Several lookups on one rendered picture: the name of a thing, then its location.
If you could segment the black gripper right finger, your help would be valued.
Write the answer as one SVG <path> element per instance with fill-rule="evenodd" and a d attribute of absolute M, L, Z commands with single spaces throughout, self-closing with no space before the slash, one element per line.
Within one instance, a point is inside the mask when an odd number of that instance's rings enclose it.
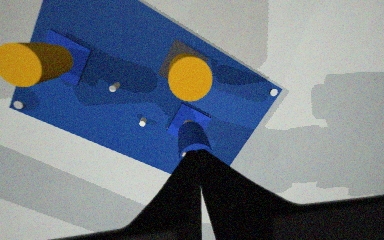
<path fill-rule="evenodd" d="M 384 195 L 297 204 L 196 153 L 216 240 L 384 240 Z"/>

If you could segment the blue circuit board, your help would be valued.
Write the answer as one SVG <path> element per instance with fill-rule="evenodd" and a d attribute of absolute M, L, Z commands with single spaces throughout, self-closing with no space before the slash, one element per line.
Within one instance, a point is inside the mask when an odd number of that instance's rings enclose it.
<path fill-rule="evenodd" d="M 43 0 L 0 76 L 10 108 L 169 174 L 191 150 L 230 166 L 283 90 L 139 0 Z"/>

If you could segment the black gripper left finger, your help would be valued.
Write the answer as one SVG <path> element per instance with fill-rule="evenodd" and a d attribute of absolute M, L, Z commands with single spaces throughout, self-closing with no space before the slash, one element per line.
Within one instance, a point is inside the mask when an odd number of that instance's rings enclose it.
<path fill-rule="evenodd" d="M 160 191 L 127 226 L 49 240 L 202 240 L 196 151 L 187 151 Z"/>

